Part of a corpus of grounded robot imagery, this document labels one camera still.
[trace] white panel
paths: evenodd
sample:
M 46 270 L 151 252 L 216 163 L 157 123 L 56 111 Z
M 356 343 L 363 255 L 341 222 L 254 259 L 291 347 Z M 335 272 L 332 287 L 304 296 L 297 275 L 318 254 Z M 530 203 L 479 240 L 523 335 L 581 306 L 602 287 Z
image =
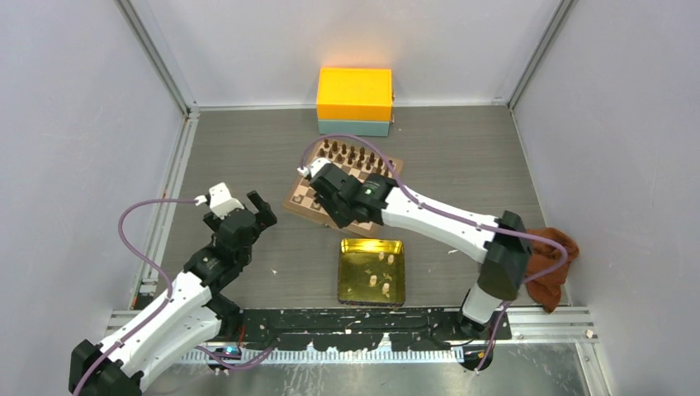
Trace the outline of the white panel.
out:
M 397 104 L 506 102 L 559 0 L 148 1 L 200 106 L 311 104 L 321 66 Z
M 5 2 L 0 53 L 0 394 L 68 394 L 73 347 L 129 303 L 116 222 L 162 195 L 182 116 L 112 1 Z
M 698 20 L 694 0 L 578 2 L 516 110 L 620 395 L 700 387 Z

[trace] gold tray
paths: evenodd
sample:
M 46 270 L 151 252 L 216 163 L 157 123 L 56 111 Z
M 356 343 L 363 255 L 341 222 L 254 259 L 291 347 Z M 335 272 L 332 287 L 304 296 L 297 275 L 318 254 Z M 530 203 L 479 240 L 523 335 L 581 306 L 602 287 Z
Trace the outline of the gold tray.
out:
M 406 301 L 404 244 L 380 239 L 343 239 L 338 264 L 338 301 L 381 307 L 403 305 Z

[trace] brown cloth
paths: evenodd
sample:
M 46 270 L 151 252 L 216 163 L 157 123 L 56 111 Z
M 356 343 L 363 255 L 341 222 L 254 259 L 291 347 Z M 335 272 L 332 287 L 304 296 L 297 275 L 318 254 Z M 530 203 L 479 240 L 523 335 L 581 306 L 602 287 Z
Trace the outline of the brown cloth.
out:
M 527 283 L 527 292 L 530 294 L 530 297 L 544 305 L 545 311 L 551 313 L 559 305 L 561 286 L 566 282 L 566 277 L 569 275 L 569 265 L 579 256 L 579 246 L 576 245 L 573 239 L 558 229 L 529 229 L 527 233 L 557 241 L 569 253 L 566 262 L 559 269 Z M 561 258 L 561 252 L 546 243 L 532 241 L 532 250 L 530 263 L 527 264 L 526 277 L 554 266 Z

